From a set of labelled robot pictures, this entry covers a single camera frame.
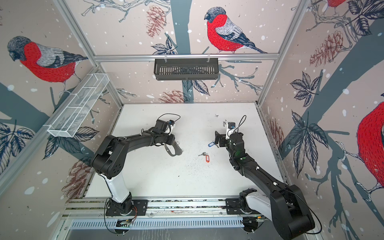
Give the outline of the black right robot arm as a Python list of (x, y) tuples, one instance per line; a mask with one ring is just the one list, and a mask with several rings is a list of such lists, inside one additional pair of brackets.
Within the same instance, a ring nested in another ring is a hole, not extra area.
[(267, 213), (284, 240), (292, 240), (302, 234), (309, 234), (315, 228), (311, 209), (300, 188), (278, 181), (250, 157), (244, 147), (243, 134), (233, 132), (221, 135), (215, 132), (214, 143), (225, 147), (234, 170), (256, 184), (268, 198)]

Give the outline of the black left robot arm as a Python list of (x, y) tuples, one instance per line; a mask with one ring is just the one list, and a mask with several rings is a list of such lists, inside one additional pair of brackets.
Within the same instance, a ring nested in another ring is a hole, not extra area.
[(127, 137), (113, 135), (105, 137), (91, 161), (91, 167), (104, 179), (111, 194), (111, 197), (106, 200), (106, 216), (144, 216), (146, 214), (148, 201), (133, 200), (122, 174), (127, 154), (140, 148), (163, 146), (171, 157), (180, 156), (183, 151), (176, 142), (173, 134), (174, 127), (175, 121), (158, 119), (154, 127), (146, 131), (142, 130), (140, 134)]

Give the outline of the silver metal carabiner keyring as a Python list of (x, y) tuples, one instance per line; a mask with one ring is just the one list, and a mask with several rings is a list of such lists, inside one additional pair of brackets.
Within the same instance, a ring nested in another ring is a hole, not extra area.
[(176, 156), (181, 156), (183, 153), (183, 150), (180, 148), (178, 143), (174, 141), (171, 145), (164, 145), (166, 152), (171, 156), (171, 157), (176, 157)]

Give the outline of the key with blue tag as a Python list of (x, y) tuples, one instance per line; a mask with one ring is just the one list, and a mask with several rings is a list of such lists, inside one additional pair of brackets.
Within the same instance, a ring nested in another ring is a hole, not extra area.
[(219, 148), (219, 145), (218, 144), (216, 144), (215, 142), (211, 142), (211, 143), (209, 143), (208, 144), (208, 147), (213, 147), (213, 146), (216, 146), (217, 148)]

